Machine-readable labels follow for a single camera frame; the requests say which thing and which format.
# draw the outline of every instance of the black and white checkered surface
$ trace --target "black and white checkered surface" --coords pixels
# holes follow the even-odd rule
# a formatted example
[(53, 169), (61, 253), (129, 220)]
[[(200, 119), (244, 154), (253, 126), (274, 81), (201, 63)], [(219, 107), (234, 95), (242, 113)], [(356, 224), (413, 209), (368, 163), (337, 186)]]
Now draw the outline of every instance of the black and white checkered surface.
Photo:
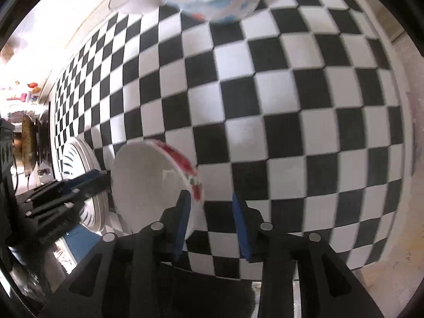
[[(171, 7), (115, 14), (56, 85), (61, 164), (66, 140), (80, 136), (107, 170), (140, 138), (166, 141), (198, 166), (207, 224), (178, 266), (261, 278), (261, 264), (240, 259), (235, 190), (265, 221), (318, 232), (351, 269), (380, 258), (404, 134), (391, 65), (355, 0), (261, 0), (227, 25)], [(126, 231), (113, 204), (105, 231)]]

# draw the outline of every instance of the silver screw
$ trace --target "silver screw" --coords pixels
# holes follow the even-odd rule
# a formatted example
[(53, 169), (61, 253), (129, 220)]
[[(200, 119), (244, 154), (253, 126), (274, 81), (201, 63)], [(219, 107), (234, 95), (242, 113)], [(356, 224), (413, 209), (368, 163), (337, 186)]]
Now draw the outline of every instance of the silver screw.
[(309, 235), (309, 240), (311, 242), (319, 242), (321, 240), (321, 236), (318, 233), (311, 233)]
[(263, 222), (260, 227), (263, 231), (270, 231), (273, 226), (272, 226), (272, 223)]
[(102, 237), (104, 242), (111, 242), (115, 239), (115, 235), (111, 232), (106, 233), (105, 235), (103, 235)]
[(164, 224), (162, 224), (160, 221), (156, 221), (150, 225), (150, 228), (154, 231), (160, 231), (164, 227)]

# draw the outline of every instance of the table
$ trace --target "table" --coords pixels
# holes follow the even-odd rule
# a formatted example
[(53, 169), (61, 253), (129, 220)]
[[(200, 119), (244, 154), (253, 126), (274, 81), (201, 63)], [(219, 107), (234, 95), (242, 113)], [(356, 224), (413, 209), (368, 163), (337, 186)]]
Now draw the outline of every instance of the table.
[[(261, 279), (262, 265), (240, 258), (235, 190), (265, 221), (319, 233), (351, 269), (380, 258), (411, 161), (410, 117), (355, 0), (261, 0), (249, 18), (226, 25), (168, 6), (142, 19), (114, 14), (56, 90), (60, 168), (71, 136), (106, 170), (125, 142), (140, 138), (165, 141), (198, 166), (207, 224), (177, 266)], [(129, 232), (113, 203), (105, 231)]]

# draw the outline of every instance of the checkered tablecloth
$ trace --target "checkered tablecloth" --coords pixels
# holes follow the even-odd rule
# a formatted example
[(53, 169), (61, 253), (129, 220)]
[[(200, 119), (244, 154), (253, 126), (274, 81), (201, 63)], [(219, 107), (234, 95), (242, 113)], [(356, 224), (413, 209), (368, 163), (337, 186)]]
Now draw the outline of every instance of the checkered tablecloth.
[[(261, 264), (240, 259), (234, 191), (287, 232), (319, 233), (351, 269), (380, 258), (409, 159), (391, 64), (355, 0), (261, 0), (226, 25), (167, 6), (142, 19), (115, 14), (56, 89), (61, 164), (79, 136), (107, 170), (140, 138), (197, 165), (207, 224), (178, 266), (261, 278)], [(110, 209), (105, 231), (122, 235)]]

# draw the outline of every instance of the black cable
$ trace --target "black cable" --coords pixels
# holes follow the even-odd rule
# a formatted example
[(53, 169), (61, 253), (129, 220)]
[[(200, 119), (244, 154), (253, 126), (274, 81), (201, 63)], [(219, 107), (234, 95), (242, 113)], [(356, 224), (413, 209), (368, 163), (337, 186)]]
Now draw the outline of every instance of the black cable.
[(13, 280), (12, 276), (9, 274), (9, 271), (7, 271), (5, 264), (3, 263), (3, 260), (0, 259), (0, 272), (5, 277), (6, 281), (10, 285), (10, 289), (13, 292), (13, 294), (16, 296), (16, 298), (20, 301), (22, 306), (29, 312), (31, 317), (37, 318), (38, 312), (35, 311), (35, 309), (32, 307), (32, 305), (28, 302), (25, 295), (22, 294), (19, 287), (16, 285), (15, 281)]

